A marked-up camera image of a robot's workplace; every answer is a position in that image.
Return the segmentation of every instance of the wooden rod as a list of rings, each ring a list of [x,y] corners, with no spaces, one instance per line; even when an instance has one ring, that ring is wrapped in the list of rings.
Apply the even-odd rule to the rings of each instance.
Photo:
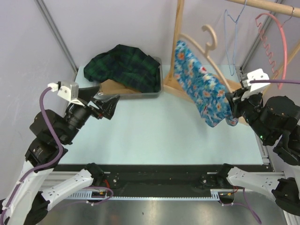
[[[243,5],[245,4],[245,0],[227,0],[227,1],[235,2],[235,3],[239,3],[239,4],[243,4]],[[293,12],[292,6],[278,4],[278,3],[270,2],[270,1],[261,1],[261,0],[247,0],[246,5],[255,7],[255,8],[265,9],[265,10],[275,12],[275,13],[292,15],[294,17],[300,18],[300,8],[295,7],[294,13],[292,14],[292,12]]]
[[[296,44],[296,46],[294,47],[294,49],[292,50],[292,52],[287,56],[287,64],[289,65],[289,63],[293,60],[293,58],[297,55],[297,53],[300,51],[300,39],[298,41],[298,43]],[[281,63],[281,66],[278,70],[278,76],[277,79],[280,79],[280,76],[282,74],[283,71],[283,63]],[[271,83],[265,90],[263,90],[262,94],[264,95],[268,89],[270,89],[270,86],[273,83]]]
[[[174,37],[173,37],[173,46],[172,46],[172,56],[171,56],[171,68],[168,74],[169,80],[172,79],[174,73],[175,48],[178,41],[178,35],[181,32],[183,6],[184,6],[184,0],[177,0],[177,10],[176,10],[176,19],[175,19],[175,28],[174,28]]]

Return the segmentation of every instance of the plaid shirt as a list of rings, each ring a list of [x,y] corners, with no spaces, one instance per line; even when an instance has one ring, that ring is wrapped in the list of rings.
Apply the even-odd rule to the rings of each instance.
[[[100,83],[111,79],[143,93],[160,91],[159,62],[139,48],[117,45],[84,67],[84,77]]]

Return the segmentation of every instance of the metal hanger hook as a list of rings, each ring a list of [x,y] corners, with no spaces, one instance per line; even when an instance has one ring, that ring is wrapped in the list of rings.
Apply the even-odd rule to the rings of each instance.
[[[283,25],[285,24],[285,22],[289,21],[289,20],[293,17],[293,15],[294,15],[294,13],[295,13],[295,7],[294,7],[294,6],[291,6],[291,7],[292,7],[292,14],[291,14],[291,17],[288,18],[286,21],[284,21],[284,23],[281,25],[281,27],[283,27]]]

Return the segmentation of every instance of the hanger hook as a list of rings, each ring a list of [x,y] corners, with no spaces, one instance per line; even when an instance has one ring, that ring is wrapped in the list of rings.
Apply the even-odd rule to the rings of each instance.
[[[293,15],[294,15],[294,13],[295,13],[295,7],[294,7],[294,6],[290,6],[290,7],[292,7],[292,14],[291,14],[291,17],[288,18],[286,21],[284,21],[284,23],[281,25],[281,27],[283,27],[283,25],[285,24],[285,22],[289,21],[289,20],[293,17]]]
[[[202,26],[202,31],[203,32],[208,31],[210,33],[211,38],[212,38],[212,44],[210,44],[209,42],[206,42],[206,44],[205,44],[205,53],[204,53],[204,55],[207,57],[209,51],[213,51],[213,50],[216,49],[216,47],[218,45],[218,39],[217,39],[217,35],[216,35],[214,29],[210,25],[206,24],[206,25]]]

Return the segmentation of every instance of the metal floor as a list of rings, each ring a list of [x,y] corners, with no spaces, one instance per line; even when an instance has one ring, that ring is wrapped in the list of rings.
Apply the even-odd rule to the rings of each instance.
[[[250,205],[263,225],[286,225],[283,211],[263,195],[247,192]],[[249,210],[241,206],[222,207],[209,201],[112,200],[98,206],[64,200],[40,225],[257,225]],[[245,203],[238,192],[236,203]]]

